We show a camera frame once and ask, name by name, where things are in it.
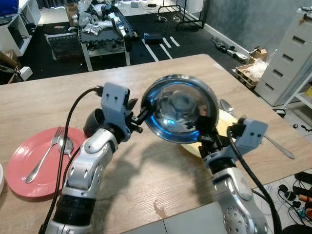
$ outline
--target yellow plate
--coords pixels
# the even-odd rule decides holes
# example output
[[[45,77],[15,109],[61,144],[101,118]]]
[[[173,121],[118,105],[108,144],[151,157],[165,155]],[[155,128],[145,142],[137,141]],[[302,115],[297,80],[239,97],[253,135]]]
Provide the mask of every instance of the yellow plate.
[[[237,123],[237,119],[231,116],[229,113],[219,110],[219,121],[216,129],[218,130],[221,136],[227,136],[226,130],[229,126],[232,126],[233,123]],[[201,143],[196,142],[193,144],[182,144],[181,145],[184,149],[186,149],[191,154],[201,157],[199,153],[198,147],[201,146]]]

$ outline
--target pink plate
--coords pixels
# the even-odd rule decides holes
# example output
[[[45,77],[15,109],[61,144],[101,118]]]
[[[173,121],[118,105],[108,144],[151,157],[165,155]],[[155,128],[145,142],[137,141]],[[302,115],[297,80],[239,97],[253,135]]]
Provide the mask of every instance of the pink plate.
[[[50,153],[45,158],[36,178],[29,184],[26,184],[25,181],[29,173],[49,148],[56,130],[57,128],[51,128],[34,135],[19,146],[11,157],[6,168],[6,179],[10,188],[18,195],[24,197],[43,197],[54,193],[59,165],[59,149],[57,144],[52,147]],[[72,154],[86,140],[83,131],[76,128],[69,128],[68,137],[74,143]],[[68,161],[68,155],[64,155],[62,175]]]

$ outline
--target wooden table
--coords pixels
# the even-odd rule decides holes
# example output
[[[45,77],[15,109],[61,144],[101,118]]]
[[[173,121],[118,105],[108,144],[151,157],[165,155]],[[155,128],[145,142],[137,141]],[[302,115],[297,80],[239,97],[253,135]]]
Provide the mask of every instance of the wooden table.
[[[44,129],[64,125],[70,107],[86,89],[115,82],[131,90],[130,98],[141,99],[155,80],[168,74],[195,76],[218,98],[228,100],[238,115],[269,124],[268,136],[296,159],[287,158],[264,139],[259,148],[245,155],[262,183],[311,167],[311,145],[294,128],[209,56],[197,55],[0,86],[0,163],[4,171],[22,142]],[[99,106],[100,98],[89,94],[74,111],[71,126],[82,129],[89,113]],[[136,114],[138,111],[139,105],[134,109]],[[157,137],[145,124],[142,127],[142,134],[133,133],[128,142],[120,144],[106,168],[93,233],[125,232],[214,200],[211,175],[202,160]],[[6,184],[0,196],[0,233],[37,233],[50,202],[17,197]]]

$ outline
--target fork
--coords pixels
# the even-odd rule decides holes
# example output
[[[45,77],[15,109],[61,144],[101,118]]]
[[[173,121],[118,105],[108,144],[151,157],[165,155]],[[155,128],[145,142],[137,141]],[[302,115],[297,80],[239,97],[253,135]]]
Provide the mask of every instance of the fork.
[[[37,174],[38,171],[40,169],[40,167],[43,164],[43,161],[45,160],[45,158],[47,157],[47,155],[49,154],[50,150],[52,149],[52,147],[58,143],[58,137],[60,135],[62,135],[64,133],[64,128],[63,127],[58,127],[57,131],[55,132],[54,136],[51,139],[51,144],[49,149],[45,152],[44,156],[42,157],[42,159],[39,161],[39,163],[36,165],[36,167],[31,171],[31,173],[28,175],[28,177],[26,178],[26,184],[32,182]]]
[[[294,155],[289,152],[288,150],[286,150],[283,146],[281,146],[280,144],[278,144],[275,140],[269,138],[267,135],[264,135],[264,138],[266,138],[269,142],[271,142],[276,148],[278,148],[284,155],[286,155],[287,157],[294,159]]]

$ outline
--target black rack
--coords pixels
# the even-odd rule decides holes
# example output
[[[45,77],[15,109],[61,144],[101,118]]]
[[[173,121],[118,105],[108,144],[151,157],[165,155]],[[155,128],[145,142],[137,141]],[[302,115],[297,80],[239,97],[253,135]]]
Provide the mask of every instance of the black rack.
[[[174,12],[178,12],[179,14],[183,15],[182,22],[179,22],[178,25],[175,27],[176,31],[178,31],[179,26],[181,26],[182,24],[186,24],[186,23],[197,23],[197,22],[200,22],[201,26],[199,26],[198,24],[195,24],[195,25],[197,25],[198,28],[200,28],[200,29],[204,28],[204,21],[202,21],[200,19],[202,11],[200,11],[199,19],[196,19],[196,18],[194,18],[193,16],[191,16],[189,14],[187,14],[188,17],[190,17],[192,19],[185,18],[186,1],[187,0],[185,0],[184,10],[183,10],[183,13],[182,13],[181,6],[177,4],[178,0],[176,0],[176,4],[175,5],[169,5],[169,6],[165,6],[165,0],[163,0],[162,6],[159,7],[159,9],[158,9],[158,14],[159,14],[159,11],[161,10],[161,8],[166,8],[169,12],[172,12],[171,10],[169,10],[169,8],[172,8],[172,9],[174,9]]]

